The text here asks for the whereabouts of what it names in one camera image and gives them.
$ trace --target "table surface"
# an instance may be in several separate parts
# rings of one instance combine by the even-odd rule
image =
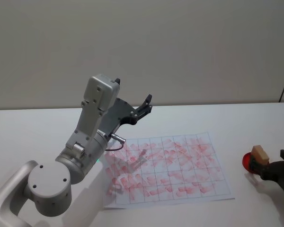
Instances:
[[[54,160],[79,115],[80,109],[0,111],[0,187],[26,161]],[[251,179],[241,164],[243,155],[257,144],[262,145],[271,161],[280,160],[280,149],[284,149],[284,103],[158,106],[137,125],[122,126],[118,134],[130,139],[206,131],[234,200],[99,211],[102,164],[97,163],[83,182],[72,186],[72,205],[64,214],[42,216],[28,201],[19,216],[34,227],[284,226],[282,189],[274,182]]]

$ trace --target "grid paper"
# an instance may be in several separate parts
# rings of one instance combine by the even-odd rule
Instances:
[[[119,142],[110,146],[121,147]],[[101,161],[106,208],[234,198],[207,132],[129,139]]]

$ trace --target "cylindrical joint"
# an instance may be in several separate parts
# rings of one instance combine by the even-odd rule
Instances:
[[[76,158],[70,149],[65,148],[56,158],[56,161],[63,163],[68,168],[71,174],[71,184],[76,184],[84,179],[106,148],[106,138],[97,131],[95,137],[87,144],[79,158]]]
[[[48,217],[64,213],[71,204],[71,176],[59,162],[36,166],[28,177],[30,198],[37,210]]]

